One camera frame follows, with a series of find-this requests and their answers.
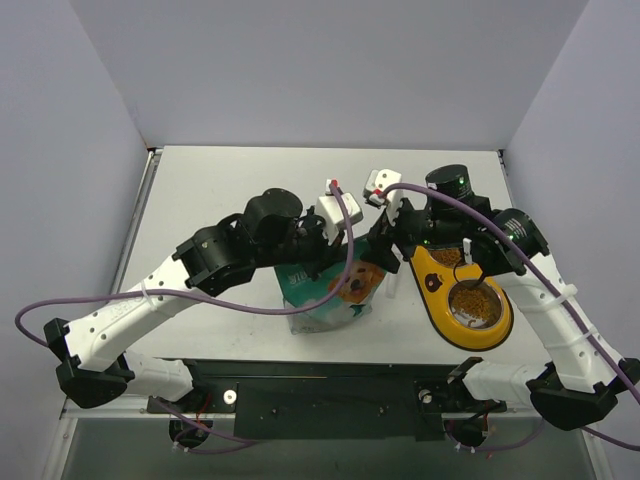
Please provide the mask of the clear plastic scoop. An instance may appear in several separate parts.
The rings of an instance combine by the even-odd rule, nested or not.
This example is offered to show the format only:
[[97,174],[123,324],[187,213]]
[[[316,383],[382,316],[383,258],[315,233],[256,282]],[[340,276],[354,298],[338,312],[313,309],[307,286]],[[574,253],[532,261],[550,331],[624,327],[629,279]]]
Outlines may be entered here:
[[398,291],[398,284],[402,273],[402,257],[397,250],[393,250],[396,260],[399,262],[398,271],[396,273],[388,273],[385,278],[385,296],[394,299]]

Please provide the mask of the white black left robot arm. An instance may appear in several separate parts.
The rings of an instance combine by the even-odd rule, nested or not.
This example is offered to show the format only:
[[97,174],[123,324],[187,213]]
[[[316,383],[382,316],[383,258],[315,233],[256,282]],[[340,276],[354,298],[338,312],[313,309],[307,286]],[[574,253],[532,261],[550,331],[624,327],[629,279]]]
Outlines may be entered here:
[[354,197],[335,185],[309,209],[280,188],[251,198],[243,212],[197,230],[129,291],[85,317],[45,325],[47,346],[60,361],[61,390],[84,409],[128,394],[197,410],[206,388],[194,368],[136,353],[132,345],[194,305],[219,305],[219,295],[250,282],[260,268],[303,265],[315,275],[335,262],[351,263],[352,227],[361,219]]

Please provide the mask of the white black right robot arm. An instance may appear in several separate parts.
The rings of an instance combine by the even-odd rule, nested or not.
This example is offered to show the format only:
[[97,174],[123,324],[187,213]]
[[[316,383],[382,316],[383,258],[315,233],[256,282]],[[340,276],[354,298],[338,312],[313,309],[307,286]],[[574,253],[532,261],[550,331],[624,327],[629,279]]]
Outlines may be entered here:
[[466,166],[430,172],[425,185],[374,170],[363,197],[382,213],[369,230],[366,259],[395,273],[419,247],[458,250],[505,291],[547,351],[544,365],[496,364],[470,358],[447,379],[449,402],[468,409],[485,400],[526,405],[569,431],[604,419],[618,395],[639,395],[639,361],[625,358],[579,306],[576,288],[558,272],[549,245],[529,215],[495,209],[473,191]]

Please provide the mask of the yellow double bowl feeder tray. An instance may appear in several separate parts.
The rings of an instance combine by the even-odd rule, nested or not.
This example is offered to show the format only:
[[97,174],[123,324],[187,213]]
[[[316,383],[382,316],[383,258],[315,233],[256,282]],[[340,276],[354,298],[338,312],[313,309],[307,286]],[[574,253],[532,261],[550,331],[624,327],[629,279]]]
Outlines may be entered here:
[[[512,332],[514,311],[505,291],[490,277],[483,277],[479,266],[466,264],[455,249],[432,250],[418,247],[410,259],[419,293],[436,332],[456,348],[483,352],[503,344]],[[474,330],[458,323],[448,305],[448,294],[455,283],[462,280],[486,282],[499,294],[503,312],[501,320],[492,328]]]

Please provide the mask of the brown kibble in near bowl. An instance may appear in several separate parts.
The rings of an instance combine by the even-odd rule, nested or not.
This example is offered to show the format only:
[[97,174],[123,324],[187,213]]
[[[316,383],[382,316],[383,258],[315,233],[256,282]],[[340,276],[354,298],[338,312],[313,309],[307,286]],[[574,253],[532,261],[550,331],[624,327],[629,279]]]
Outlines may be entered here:
[[454,311],[475,320],[491,319],[490,297],[480,289],[463,288],[453,295],[451,302]]

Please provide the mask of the near steel bowl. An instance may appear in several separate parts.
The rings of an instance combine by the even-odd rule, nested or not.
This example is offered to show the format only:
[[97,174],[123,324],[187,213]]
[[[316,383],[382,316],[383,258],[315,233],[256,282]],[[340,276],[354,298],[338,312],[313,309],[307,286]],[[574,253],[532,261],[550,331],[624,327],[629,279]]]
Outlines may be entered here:
[[489,329],[502,318],[501,298],[486,282],[462,280],[455,283],[448,294],[448,305],[454,319],[469,329]]

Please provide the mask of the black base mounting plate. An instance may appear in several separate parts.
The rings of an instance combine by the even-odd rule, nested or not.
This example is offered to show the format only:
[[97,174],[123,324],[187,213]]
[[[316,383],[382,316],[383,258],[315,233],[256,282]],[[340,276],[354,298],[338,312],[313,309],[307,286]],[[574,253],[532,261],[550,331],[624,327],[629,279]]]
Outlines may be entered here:
[[475,400],[447,381],[451,365],[192,360],[181,414],[231,414],[246,440],[436,440],[442,417],[479,422],[503,402]]

